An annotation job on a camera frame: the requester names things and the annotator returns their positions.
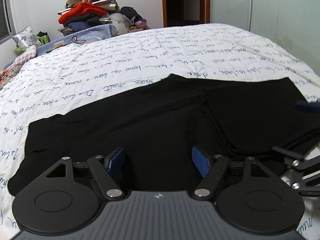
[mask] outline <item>gray gripper base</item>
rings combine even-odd
[[[64,236],[37,236],[26,231],[14,240],[303,240],[296,231],[257,236],[233,228],[207,201],[181,192],[133,191],[129,198],[109,202],[100,216],[81,230]]]

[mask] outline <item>window frame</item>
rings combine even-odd
[[[2,0],[2,1],[3,1],[4,8],[0,8],[0,10],[4,9],[4,16],[5,16],[6,26],[7,26],[9,35],[0,39],[0,44],[6,42],[13,35],[16,34],[14,24],[13,24],[10,0]]]

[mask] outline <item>white bedsheet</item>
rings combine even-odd
[[[0,91],[0,239],[19,231],[7,181],[24,158],[30,122],[66,114],[170,73],[235,81],[289,77],[308,100],[320,97],[320,79],[305,63],[266,38],[223,24],[131,33],[34,58]],[[302,219],[305,227],[299,233],[308,239],[320,238],[319,208],[320,201],[311,200]]]

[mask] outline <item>wooden door frame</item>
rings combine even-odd
[[[200,21],[210,23],[211,0],[200,0]],[[162,0],[163,27],[167,27],[167,2]]]

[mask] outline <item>red sweater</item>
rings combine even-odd
[[[103,16],[107,13],[105,9],[100,8],[99,6],[93,5],[91,3],[82,2],[79,3],[75,8],[71,11],[67,12],[66,14],[62,15],[59,18],[59,23],[64,24],[71,18],[78,17],[80,15],[84,15],[87,13],[95,13],[98,16]]]

